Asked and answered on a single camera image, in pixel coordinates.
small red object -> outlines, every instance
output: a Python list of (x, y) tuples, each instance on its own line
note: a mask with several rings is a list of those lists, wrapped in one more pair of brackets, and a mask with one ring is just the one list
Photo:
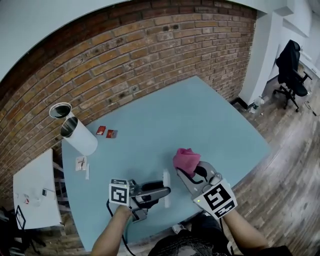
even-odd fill
[(106, 138), (114, 139), (117, 137), (118, 131), (117, 130), (108, 130), (106, 133)]
[(96, 131), (96, 135), (104, 135), (106, 130), (105, 126), (99, 126), (98, 130)]

wooden floor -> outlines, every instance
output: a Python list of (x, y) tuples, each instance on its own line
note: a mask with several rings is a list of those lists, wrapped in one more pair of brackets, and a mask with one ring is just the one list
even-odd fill
[[(284, 110), (284, 96), (272, 94), (279, 86), (276, 79), (266, 86), (266, 103), (257, 113), (234, 106), (269, 143), (271, 154), (233, 190), (237, 210), (267, 237), (270, 246), (287, 245), (293, 255), (314, 256), (320, 248), (320, 117), (304, 102), (309, 101), (320, 115), (320, 83), (314, 78), (305, 85), (310, 95), (297, 97), (298, 113), (292, 102)], [(62, 233), (58, 229), (42, 232), (47, 247), (39, 247), (41, 254), (89, 255), (71, 214), (64, 214), (63, 219)], [(165, 230), (129, 247), (137, 256), (147, 256), (157, 240), (170, 234)], [(129, 255), (123, 248), (119, 254)], [(29, 250), (26, 255), (34, 254)]]

forearm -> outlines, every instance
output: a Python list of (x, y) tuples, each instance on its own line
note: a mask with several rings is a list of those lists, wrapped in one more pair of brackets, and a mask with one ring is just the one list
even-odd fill
[(255, 255), (258, 251), (269, 247), (266, 238), (236, 210), (229, 212), (223, 219), (243, 254)]
[(109, 224), (94, 243), (91, 256), (116, 256), (131, 211), (123, 206), (119, 207)]

